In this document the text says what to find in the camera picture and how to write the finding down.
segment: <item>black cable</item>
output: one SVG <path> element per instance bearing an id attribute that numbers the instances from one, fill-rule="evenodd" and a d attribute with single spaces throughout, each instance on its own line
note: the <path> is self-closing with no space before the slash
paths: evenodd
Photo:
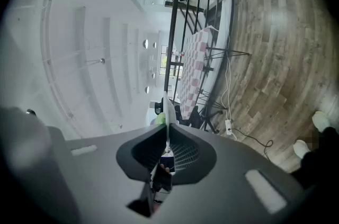
<path id="1" fill-rule="evenodd" d="M 256 142 L 258 142 L 261 146 L 264 147 L 264 154 L 265 154 L 265 156 L 267 157 L 267 159 L 268 159 L 269 161 L 271 161 L 270 158 L 269 158 L 269 156 L 268 156 L 267 153 L 266 153 L 266 148 L 272 147 L 272 145 L 273 145 L 273 140 L 272 140 L 272 139 L 270 139 L 269 141 L 267 141 L 266 145 L 264 145 L 264 144 L 262 144 L 259 140 L 257 140 L 255 137 L 251 137 L 251 136 L 249 136 L 249 135 L 245 135 L 243 132 L 241 132 L 241 131 L 238 130 L 237 128 L 232 128 L 232 130 L 237 130 L 239 133 L 243 134 L 244 136 L 249 137 L 249 138 L 252 138 L 252 139 L 254 139 Z"/>

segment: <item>green object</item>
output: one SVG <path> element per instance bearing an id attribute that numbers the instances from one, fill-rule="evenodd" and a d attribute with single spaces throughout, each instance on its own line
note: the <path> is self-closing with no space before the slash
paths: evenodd
<path id="1" fill-rule="evenodd" d="M 166 123 L 166 115 L 165 113 L 160 113 L 157 118 L 155 119 L 154 124 L 155 125 L 160 125 Z"/>

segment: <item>power strip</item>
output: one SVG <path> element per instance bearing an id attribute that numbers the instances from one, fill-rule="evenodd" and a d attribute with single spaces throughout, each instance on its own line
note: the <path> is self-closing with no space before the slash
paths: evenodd
<path id="1" fill-rule="evenodd" d="M 230 120 L 225 120 L 225 126 L 226 126 L 226 134 L 227 135 L 233 135 L 232 132 L 232 125 Z"/>

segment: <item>wooden floor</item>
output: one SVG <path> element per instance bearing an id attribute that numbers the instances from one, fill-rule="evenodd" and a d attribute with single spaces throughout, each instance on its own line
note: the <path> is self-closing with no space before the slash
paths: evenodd
<path id="1" fill-rule="evenodd" d="M 231 59 L 232 124 L 263 143 L 272 139 L 267 154 L 288 172 L 300 162 L 292 147 L 296 139 L 317 146 L 311 120 L 316 110 L 339 129 L 338 31 L 322 0 L 235 0 L 230 46 L 251 55 Z M 224 76 L 217 83 L 219 99 Z M 227 103 L 227 94 L 223 99 Z M 225 119 L 213 121 L 221 135 Z M 263 153 L 262 146 L 234 132 Z"/>

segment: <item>white shoe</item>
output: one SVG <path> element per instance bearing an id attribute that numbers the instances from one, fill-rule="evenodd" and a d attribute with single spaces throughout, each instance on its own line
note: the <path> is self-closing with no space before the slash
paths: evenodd
<path id="1" fill-rule="evenodd" d="M 327 127 L 331 126 L 326 114 L 321 111 L 316 111 L 312 117 L 312 121 L 319 132 L 323 132 Z"/>
<path id="2" fill-rule="evenodd" d="M 293 144 L 293 149 L 295 150 L 296 155 L 299 156 L 301 159 L 304 157 L 306 153 L 310 152 L 310 149 L 307 147 L 307 144 L 300 139 L 298 139 Z"/>

